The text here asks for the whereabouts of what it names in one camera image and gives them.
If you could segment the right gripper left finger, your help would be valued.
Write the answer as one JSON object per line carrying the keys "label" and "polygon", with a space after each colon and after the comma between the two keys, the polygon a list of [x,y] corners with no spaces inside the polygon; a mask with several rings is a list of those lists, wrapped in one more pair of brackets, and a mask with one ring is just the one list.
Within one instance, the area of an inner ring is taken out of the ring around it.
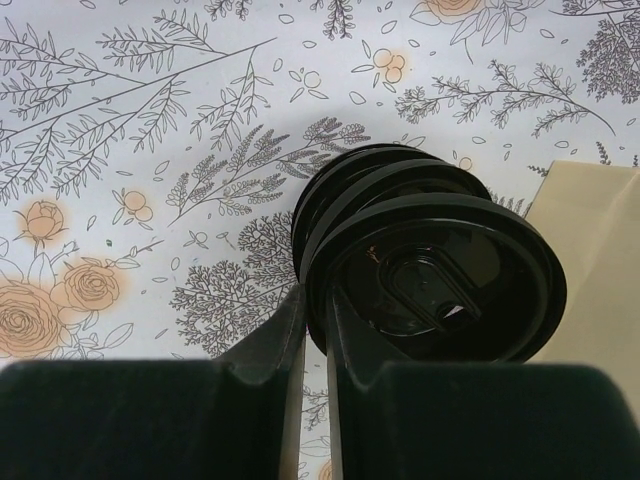
{"label": "right gripper left finger", "polygon": [[1,373],[5,479],[294,479],[305,295],[207,360],[31,360]]}

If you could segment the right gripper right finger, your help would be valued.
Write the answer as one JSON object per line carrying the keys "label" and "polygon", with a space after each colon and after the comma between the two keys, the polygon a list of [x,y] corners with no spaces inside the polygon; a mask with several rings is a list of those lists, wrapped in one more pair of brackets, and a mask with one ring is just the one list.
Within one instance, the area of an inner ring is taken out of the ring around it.
{"label": "right gripper right finger", "polygon": [[418,362],[327,300],[336,479],[635,479],[639,431],[588,366]]}

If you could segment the black coffee cup lid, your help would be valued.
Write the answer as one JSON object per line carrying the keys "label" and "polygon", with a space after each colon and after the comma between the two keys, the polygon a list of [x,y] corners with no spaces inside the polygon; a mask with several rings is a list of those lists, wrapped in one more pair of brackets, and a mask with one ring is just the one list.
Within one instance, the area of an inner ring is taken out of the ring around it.
{"label": "black coffee cup lid", "polygon": [[309,239],[300,279],[319,349],[338,292],[366,329],[422,361],[526,361],[567,303],[563,267],[543,236],[463,194],[414,194],[350,214]]}

